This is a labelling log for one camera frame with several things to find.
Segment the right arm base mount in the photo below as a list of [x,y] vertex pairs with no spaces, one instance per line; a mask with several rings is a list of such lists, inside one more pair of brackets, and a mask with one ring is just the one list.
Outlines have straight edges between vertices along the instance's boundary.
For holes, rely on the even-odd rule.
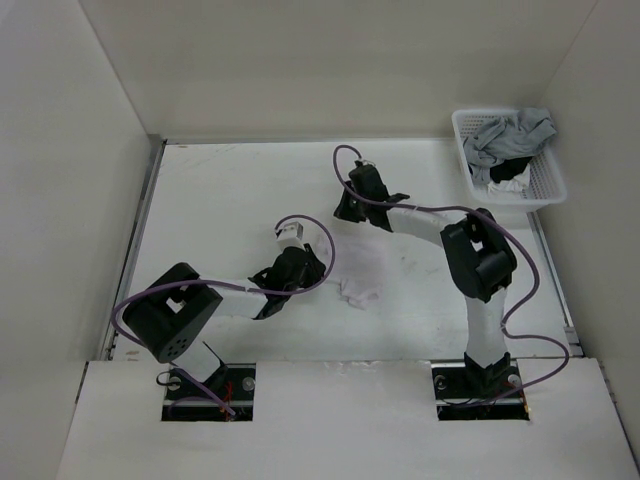
[[510,355],[481,369],[471,360],[431,365],[436,414],[441,421],[530,419],[518,364]]

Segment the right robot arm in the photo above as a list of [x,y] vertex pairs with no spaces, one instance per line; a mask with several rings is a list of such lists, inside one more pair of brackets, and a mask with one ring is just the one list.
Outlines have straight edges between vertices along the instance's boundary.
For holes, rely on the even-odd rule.
[[501,321],[517,261],[504,236],[471,214],[454,222],[443,214],[410,208],[409,197],[391,195],[377,168],[362,160],[355,162],[345,185],[336,218],[367,222],[443,249],[450,276],[466,303],[464,384],[477,396],[491,393],[511,361]]

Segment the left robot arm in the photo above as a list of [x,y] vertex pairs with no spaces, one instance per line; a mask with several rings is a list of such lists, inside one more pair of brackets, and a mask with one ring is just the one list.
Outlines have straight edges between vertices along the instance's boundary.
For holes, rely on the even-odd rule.
[[279,313],[292,292],[320,283],[326,266],[310,245],[288,246],[274,264],[232,290],[200,282],[188,263],[172,266],[150,287],[151,293],[129,304],[125,325],[161,364],[190,376],[190,386],[206,399],[224,387],[225,363],[201,336],[214,317],[264,320]]

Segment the white tank top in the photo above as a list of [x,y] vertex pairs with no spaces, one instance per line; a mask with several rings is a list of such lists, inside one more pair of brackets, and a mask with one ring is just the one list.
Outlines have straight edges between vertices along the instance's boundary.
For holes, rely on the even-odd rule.
[[334,243],[329,282],[337,286],[343,301],[360,310],[420,296],[428,281],[445,274],[444,257],[412,240],[338,234]]

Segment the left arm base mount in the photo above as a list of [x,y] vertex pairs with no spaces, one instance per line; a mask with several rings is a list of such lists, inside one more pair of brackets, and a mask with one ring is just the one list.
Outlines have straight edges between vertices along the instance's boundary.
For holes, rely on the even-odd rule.
[[163,422],[251,422],[257,368],[227,364],[204,383],[206,389],[234,411],[231,414],[176,368],[162,371],[156,384],[164,389]]

